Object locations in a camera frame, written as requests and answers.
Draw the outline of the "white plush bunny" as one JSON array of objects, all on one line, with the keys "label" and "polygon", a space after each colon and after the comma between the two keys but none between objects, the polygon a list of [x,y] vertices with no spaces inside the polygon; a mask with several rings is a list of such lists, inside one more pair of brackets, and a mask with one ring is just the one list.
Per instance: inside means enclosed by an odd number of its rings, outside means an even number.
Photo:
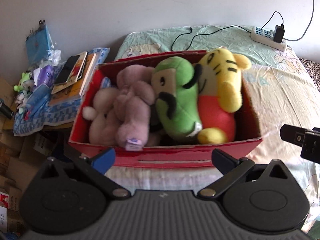
[{"label": "white plush bunny", "polygon": [[93,99],[93,106],[82,109],[85,120],[91,121],[89,143],[92,145],[117,146],[116,133],[122,122],[117,118],[113,103],[120,90],[116,87],[99,89]]}]

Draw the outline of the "pink plush teddy bear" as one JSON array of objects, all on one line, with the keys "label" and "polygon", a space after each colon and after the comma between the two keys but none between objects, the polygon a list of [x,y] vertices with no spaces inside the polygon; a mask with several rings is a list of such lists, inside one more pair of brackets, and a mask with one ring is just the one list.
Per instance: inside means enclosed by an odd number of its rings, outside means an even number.
[{"label": "pink plush teddy bear", "polygon": [[134,143],[143,148],[148,142],[151,105],[156,100],[151,85],[153,71],[152,67],[134,64],[117,74],[119,95],[113,105],[122,122],[116,133],[120,147]]}]

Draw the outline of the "yellow tiger plush toy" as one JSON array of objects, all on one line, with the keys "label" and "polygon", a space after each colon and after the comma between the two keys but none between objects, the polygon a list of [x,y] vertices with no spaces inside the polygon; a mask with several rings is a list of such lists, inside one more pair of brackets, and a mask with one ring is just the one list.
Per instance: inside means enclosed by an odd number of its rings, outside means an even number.
[{"label": "yellow tiger plush toy", "polygon": [[199,61],[198,111],[202,130],[201,144],[224,144],[235,138],[234,113],[242,106],[242,72],[252,67],[248,57],[220,47]]}]

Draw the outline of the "green bean plush toy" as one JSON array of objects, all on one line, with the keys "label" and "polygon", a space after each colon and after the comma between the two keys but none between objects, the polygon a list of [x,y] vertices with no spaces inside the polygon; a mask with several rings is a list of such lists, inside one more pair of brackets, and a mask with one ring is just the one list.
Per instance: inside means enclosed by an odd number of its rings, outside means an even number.
[{"label": "green bean plush toy", "polygon": [[202,130],[197,108],[201,74],[200,64],[193,66],[179,56],[164,59],[153,72],[157,115],[167,135],[176,141],[192,141]]}]

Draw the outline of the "red cardboard box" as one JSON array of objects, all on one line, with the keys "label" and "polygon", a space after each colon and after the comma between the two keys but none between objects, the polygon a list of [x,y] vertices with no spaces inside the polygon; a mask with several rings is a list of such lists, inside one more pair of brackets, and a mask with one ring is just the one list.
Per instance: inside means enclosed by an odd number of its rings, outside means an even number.
[{"label": "red cardboard box", "polygon": [[[88,134],[91,123],[82,117],[82,109],[92,105],[95,93],[104,77],[108,77],[112,84],[116,84],[117,74],[132,64],[154,67],[162,60],[172,56],[180,56],[190,63],[197,63],[205,53],[204,50],[195,50],[146,54],[101,64],[94,71],[89,87],[82,98],[69,137],[69,144],[88,157],[93,157],[107,149],[107,146],[89,143]],[[252,97],[245,80],[242,81],[241,93],[242,107],[235,113],[236,136],[234,142],[220,145],[192,144],[145,147],[140,151],[127,151],[122,147],[115,147],[116,162],[114,164],[116,166],[145,168],[211,167],[211,153],[215,148],[227,152],[236,159],[248,155],[261,143],[262,137],[259,119],[253,109]]]}]

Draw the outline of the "pastel cartoon bed sheet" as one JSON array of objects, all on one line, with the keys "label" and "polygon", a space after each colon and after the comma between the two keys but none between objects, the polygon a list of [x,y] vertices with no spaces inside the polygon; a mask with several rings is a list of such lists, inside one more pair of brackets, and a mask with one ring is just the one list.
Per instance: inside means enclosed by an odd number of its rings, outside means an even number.
[{"label": "pastel cartoon bed sheet", "polygon": [[170,50],[212,50],[224,46],[246,55],[252,68],[243,76],[259,119],[262,142],[249,154],[260,164],[282,160],[299,182],[310,203],[303,226],[310,232],[319,220],[319,165],[300,157],[300,148],[279,136],[284,124],[311,129],[319,126],[319,91],[292,49],[285,52],[254,42],[251,28],[214,25],[173,27],[130,33],[115,59]]}]

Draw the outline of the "blue checkered cloth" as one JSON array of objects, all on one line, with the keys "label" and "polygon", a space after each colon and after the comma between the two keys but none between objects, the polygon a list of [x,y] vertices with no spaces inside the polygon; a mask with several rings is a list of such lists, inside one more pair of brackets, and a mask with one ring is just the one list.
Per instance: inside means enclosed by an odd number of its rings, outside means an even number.
[{"label": "blue checkered cloth", "polygon": [[49,105],[52,88],[40,85],[32,93],[19,92],[23,97],[17,104],[17,112],[14,117],[13,133],[17,137],[31,135],[43,129],[44,126],[59,126],[72,122],[75,119],[81,99]]}]

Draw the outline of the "patterned cloth covered table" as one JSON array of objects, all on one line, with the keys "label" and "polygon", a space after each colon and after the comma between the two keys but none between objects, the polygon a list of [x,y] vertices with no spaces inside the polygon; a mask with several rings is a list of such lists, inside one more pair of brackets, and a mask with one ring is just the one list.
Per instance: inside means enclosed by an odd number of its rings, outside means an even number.
[{"label": "patterned cloth covered table", "polygon": [[304,59],[302,57],[299,58],[305,69],[307,70],[308,74],[310,75],[313,83],[317,87],[318,91],[320,92],[320,63]]}]

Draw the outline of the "stack of books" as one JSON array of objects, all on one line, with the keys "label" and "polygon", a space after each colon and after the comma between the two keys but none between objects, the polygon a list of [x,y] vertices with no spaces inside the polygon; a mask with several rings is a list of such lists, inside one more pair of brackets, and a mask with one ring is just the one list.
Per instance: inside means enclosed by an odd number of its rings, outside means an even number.
[{"label": "stack of books", "polygon": [[87,51],[83,51],[77,55],[80,55],[77,62],[77,65],[80,66],[78,74],[70,77],[67,83],[59,85],[54,84],[49,106],[55,106],[81,98],[89,79],[89,74],[91,74],[95,67],[98,56],[96,53],[88,53]]}]

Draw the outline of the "black smartphone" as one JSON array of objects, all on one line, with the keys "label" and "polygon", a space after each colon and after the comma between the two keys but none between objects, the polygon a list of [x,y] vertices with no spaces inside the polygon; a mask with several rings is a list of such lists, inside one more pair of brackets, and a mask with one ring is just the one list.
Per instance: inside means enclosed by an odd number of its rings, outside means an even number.
[{"label": "black smartphone", "polygon": [[76,76],[80,70],[80,66],[77,65],[80,55],[71,56],[64,64],[61,72],[57,76],[54,84],[59,85],[67,83],[70,77]]}]

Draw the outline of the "purple toy package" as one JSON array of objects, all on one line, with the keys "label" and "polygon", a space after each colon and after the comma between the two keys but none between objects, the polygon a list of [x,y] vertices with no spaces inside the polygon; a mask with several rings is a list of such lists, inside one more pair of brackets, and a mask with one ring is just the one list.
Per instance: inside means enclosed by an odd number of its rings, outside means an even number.
[{"label": "purple toy package", "polygon": [[34,89],[40,85],[52,87],[58,70],[59,68],[57,66],[52,66],[51,64],[47,64],[44,67],[39,67],[33,70]]}]

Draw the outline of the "black charger adapter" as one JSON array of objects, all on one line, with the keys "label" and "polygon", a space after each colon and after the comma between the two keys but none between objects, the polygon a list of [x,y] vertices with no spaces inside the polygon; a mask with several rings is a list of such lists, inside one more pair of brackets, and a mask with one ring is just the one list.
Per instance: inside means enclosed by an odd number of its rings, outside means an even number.
[{"label": "black charger adapter", "polygon": [[273,32],[274,42],[281,43],[283,41],[284,33],[285,33],[284,25],[283,24],[276,25]]}]

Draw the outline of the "small green figurine toy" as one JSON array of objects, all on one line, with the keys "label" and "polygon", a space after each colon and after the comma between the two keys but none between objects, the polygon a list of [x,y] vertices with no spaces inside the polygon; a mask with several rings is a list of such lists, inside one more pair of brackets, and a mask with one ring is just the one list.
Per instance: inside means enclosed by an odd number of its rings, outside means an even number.
[{"label": "small green figurine toy", "polygon": [[31,96],[34,87],[33,72],[22,73],[18,85],[14,86],[14,91],[17,92],[16,108],[19,114],[24,113],[27,100]]}]

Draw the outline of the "white power strip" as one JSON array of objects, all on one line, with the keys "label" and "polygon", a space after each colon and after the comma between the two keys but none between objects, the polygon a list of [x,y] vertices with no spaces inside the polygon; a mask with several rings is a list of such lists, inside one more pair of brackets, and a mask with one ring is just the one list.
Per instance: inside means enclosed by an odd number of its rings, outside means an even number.
[{"label": "white power strip", "polygon": [[252,28],[251,39],[255,42],[264,44],[282,52],[285,52],[287,49],[287,43],[285,41],[282,41],[281,43],[274,41],[274,33],[272,31],[268,31],[258,27]]}]

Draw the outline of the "blue notebook with clips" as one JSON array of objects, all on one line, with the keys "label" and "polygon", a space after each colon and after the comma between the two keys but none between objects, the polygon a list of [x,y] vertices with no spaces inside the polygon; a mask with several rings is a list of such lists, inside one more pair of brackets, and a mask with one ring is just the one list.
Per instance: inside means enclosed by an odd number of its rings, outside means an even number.
[{"label": "blue notebook with clips", "polygon": [[45,20],[39,20],[39,27],[30,31],[25,46],[30,66],[50,56],[54,46]]}]

